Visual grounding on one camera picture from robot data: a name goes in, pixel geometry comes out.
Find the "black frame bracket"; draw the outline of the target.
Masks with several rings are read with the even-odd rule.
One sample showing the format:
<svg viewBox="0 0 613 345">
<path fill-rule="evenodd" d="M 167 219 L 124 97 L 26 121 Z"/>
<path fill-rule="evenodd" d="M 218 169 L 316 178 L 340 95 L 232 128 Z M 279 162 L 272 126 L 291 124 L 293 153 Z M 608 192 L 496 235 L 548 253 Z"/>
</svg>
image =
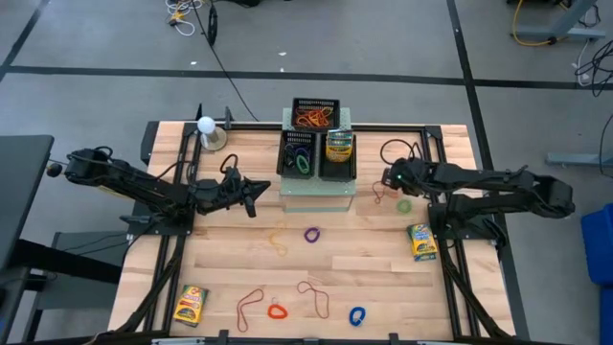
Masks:
<svg viewBox="0 0 613 345">
<path fill-rule="evenodd" d="M 483 226 L 486 232 L 492 236 L 497 249 L 503 248 L 508 244 L 508 235 L 497 222 L 490 218 L 483 218 Z"/>
</svg>

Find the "pale green perforated metal riser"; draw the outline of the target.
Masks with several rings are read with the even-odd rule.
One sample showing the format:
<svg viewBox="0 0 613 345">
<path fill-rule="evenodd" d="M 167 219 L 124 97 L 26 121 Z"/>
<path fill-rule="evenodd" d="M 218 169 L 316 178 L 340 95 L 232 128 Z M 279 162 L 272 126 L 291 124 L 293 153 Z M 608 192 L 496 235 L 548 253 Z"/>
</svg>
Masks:
<svg viewBox="0 0 613 345">
<path fill-rule="evenodd" d="M 319 159 L 324 145 L 315 139 L 314 176 L 309 179 L 281 177 L 280 200 L 287 213 L 348 212 L 356 195 L 356 181 L 327 181 L 319 177 Z"/>
</svg>

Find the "white bulb wooden base lamp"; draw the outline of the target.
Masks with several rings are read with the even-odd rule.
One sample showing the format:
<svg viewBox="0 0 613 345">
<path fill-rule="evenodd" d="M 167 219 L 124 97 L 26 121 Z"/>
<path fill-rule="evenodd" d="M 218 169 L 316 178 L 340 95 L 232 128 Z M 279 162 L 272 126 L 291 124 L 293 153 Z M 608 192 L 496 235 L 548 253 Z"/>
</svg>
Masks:
<svg viewBox="0 0 613 345">
<path fill-rule="evenodd" d="M 216 122 L 210 117 L 201 117 L 197 123 L 199 132 L 200 144 L 205 150 L 218 151 L 222 150 L 227 144 L 226 131 L 216 125 Z"/>
</svg>

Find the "yellow rubber band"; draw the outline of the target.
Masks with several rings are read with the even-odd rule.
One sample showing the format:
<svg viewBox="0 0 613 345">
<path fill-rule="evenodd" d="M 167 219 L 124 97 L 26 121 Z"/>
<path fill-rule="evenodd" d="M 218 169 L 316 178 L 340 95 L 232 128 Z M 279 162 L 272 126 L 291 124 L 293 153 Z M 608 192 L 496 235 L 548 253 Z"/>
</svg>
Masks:
<svg viewBox="0 0 613 345">
<path fill-rule="evenodd" d="M 306 118 L 312 127 L 327 127 L 332 111 L 332 107 L 312 109 L 307 113 Z"/>
<path fill-rule="evenodd" d="M 297 123 L 304 127 L 322 127 L 326 124 L 326 116 L 319 110 L 312 110 L 299 115 Z"/>
<path fill-rule="evenodd" d="M 276 241 L 276 237 L 281 233 L 281 230 L 273 231 L 268 235 L 269 244 L 275 249 L 276 253 L 280 257 L 284 257 L 287 254 L 287 247 Z"/>
</svg>

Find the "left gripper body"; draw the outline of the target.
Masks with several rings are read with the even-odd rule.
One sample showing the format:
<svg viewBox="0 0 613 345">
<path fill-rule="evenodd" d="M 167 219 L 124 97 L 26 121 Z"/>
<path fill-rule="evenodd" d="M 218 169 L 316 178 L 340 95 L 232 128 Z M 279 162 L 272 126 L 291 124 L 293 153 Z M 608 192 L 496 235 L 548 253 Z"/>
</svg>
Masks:
<svg viewBox="0 0 613 345">
<path fill-rule="evenodd" d="M 234 204 L 245 208 L 249 218 L 256 216 L 255 187 L 247 179 L 231 178 L 219 186 L 216 196 L 216 207 L 229 209 Z"/>
</svg>

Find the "grey desk foot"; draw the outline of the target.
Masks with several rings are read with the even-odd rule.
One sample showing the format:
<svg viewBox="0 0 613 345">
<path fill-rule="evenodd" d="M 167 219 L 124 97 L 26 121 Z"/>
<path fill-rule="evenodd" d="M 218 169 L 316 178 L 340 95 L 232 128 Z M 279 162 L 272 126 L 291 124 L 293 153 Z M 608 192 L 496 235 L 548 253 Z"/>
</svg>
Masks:
<svg viewBox="0 0 613 345">
<path fill-rule="evenodd" d="M 553 45 L 562 38 L 598 40 L 605 32 L 593 28 L 579 28 L 579 20 L 592 9 L 598 0 L 573 0 L 573 5 L 549 27 L 519 26 L 518 15 L 524 0 L 519 0 L 511 22 L 511 36 L 528 46 Z"/>
</svg>

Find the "black desk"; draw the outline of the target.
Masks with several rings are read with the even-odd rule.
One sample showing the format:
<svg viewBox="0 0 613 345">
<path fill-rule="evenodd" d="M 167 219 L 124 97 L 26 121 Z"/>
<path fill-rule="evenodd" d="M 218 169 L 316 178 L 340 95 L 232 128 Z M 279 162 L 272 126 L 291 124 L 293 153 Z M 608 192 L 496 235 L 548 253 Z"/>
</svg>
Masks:
<svg viewBox="0 0 613 345">
<path fill-rule="evenodd" d="M 0 345 L 6 345 L 27 286 L 44 288 L 47 277 L 33 269 L 117 284 L 122 269 L 20 238 L 54 137 L 0 135 Z"/>
</svg>

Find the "blue plastic bin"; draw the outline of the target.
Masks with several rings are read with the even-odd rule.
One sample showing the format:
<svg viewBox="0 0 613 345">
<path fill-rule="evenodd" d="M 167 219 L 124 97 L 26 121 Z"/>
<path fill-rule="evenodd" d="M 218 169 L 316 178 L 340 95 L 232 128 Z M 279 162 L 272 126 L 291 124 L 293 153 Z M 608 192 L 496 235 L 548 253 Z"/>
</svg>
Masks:
<svg viewBox="0 0 613 345">
<path fill-rule="evenodd" d="M 613 287 L 601 288 L 600 345 L 613 345 Z"/>
<path fill-rule="evenodd" d="M 588 274 L 600 286 L 613 286 L 613 203 L 580 221 Z"/>
</svg>

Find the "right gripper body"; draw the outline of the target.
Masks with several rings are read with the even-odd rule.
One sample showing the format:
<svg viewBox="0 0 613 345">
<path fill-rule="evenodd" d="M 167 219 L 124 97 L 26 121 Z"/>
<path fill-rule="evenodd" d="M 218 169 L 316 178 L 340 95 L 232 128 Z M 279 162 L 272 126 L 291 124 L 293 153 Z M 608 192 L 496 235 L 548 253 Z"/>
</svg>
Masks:
<svg viewBox="0 0 613 345">
<path fill-rule="evenodd" d="M 425 185 L 430 163 L 421 159 L 399 158 L 393 164 L 393 188 L 406 195 L 420 196 L 430 193 Z"/>
</svg>

